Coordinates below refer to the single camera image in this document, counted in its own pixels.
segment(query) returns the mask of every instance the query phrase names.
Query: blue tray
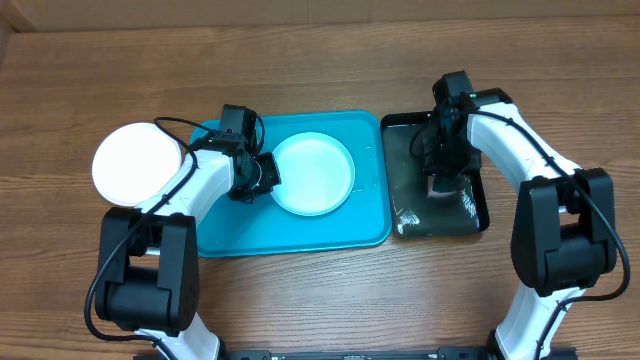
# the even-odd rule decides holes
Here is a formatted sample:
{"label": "blue tray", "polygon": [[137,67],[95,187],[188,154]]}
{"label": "blue tray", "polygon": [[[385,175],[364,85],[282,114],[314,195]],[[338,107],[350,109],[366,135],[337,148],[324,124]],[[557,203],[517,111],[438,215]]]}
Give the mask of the blue tray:
{"label": "blue tray", "polygon": [[[270,194],[253,204],[220,198],[198,226],[202,257],[322,251],[382,243],[391,232],[391,209],[380,123],[365,111],[265,116],[264,152],[303,132],[334,137],[351,153],[355,184],[347,200],[331,213],[304,217],[281,208]],[[204,125],[217,129],[219,121]],[[193,142],[205,132],[196,129]]]}

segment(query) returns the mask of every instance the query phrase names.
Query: white plate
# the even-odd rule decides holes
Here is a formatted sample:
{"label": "white plate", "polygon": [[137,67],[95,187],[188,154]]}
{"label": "white plate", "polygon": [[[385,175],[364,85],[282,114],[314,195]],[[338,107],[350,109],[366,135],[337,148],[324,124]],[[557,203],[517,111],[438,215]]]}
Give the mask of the white plate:
{"label": "white plate", "polygon": [[284,209],[316,216],[339,207],[351,194],[355,165],[338,140],[320,133],[302,133],[273,151],[282,183],[271,196]]}
{"label": "white plate", "polygon": [[134,123],[112,132],[93,156],[93,184],[109,202],[135,206],[155,195],[178,172],[178,143],[154,124]]}

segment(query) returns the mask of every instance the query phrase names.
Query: table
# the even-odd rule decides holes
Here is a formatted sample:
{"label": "table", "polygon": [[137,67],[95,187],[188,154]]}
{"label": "table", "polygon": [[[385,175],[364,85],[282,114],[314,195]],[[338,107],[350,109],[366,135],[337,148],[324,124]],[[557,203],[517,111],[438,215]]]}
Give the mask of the table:
{"label": "table", "polygon": [[[110,207],[90,164],[117,127],[156,116],[204,121],[225,103],[263,115],[366,109],[381,118],[430,109],[432,84],[460,69],[476,89],[504,89],[567,158],[609,172],[617,229],[640,269],[639,35],[639,17],[12,35],[0,71],[0,356],[127,359],[150,349],[98,341],[82,320]],[[191,131],[174,130],[184,139]],[[481,345],[518,283],[515,193],[488,161],[482,176],[491,226],[481,235],[201,259],[199,313],[232,350]],[[618,266],[589,293],[620,278]],[[638,284],[613,302],[576,305],[554,345],[585,359],[637,357]]]}

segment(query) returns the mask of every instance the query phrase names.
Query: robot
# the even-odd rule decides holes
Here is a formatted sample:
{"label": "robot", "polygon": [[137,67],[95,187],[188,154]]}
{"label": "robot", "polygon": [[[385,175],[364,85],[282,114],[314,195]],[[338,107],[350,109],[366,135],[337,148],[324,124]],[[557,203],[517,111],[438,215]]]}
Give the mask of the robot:
{"label": "robot", "polygon": [[[602,169],[581,169],[545,143],[500,89],[476,92],[464,72],[433,86],[430,123],[437,138],[416,144],[425,172],[438,182],[476,166],[485,153],[518,193],[511,257],[521,282],[506,318],[484,347],[443,347],[423,353],[229,353],[196,312],[199,297],[196,227],[225,194],[251,202],[280,184],[271,153],[259,154],[256,121],[248,108],[225,105],[218,131],[188,146],[189,157],[157,195],[133,209],[110,209],[100,238],[99,272],[87,296],[89,330],[107,341],[150,340],[160,358],[279,359],[577,359],[551,349],[551,339],[574,302],[622,294],[630,281],[624,247],[614,231],[613,183]],[[578,214],[560,225],[559,212]],[[583,296],[620,252],[624,281],[609,295]],[[135,267],[130,256],[156,254],[157,269]],[[91,300],[100,319],[136,335],[110,336],[91,323]]]}

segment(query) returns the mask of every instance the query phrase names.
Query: wooden table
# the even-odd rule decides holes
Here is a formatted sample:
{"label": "wooden table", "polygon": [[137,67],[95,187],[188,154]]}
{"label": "wooden table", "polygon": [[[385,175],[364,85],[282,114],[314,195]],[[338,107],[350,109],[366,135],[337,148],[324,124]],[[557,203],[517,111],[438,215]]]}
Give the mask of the wooden table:
{"label": "wooden table", "polygon": [[[502,87],[566,157],[609,172],[616,225],[640,269],[639,35],[637,17],[13,35],[0,71],[0,356],[126,359],[150,348],[103,343],[82,321],[110,207],[91,159],[117,127],[204,121],[224,103],[380,118],[431,108],[431,85],[459,69],[476,89]],[[488,161],[482,175],[491,227],[480,236],[202,259],[199,312],[231,349],[481,345],[518,283],[516,196]],[[618,266],[589,293],[620,278]],[[639,295],[636,281],[616,301],[575,306],[554,345],[588,359],[639,357]]]}

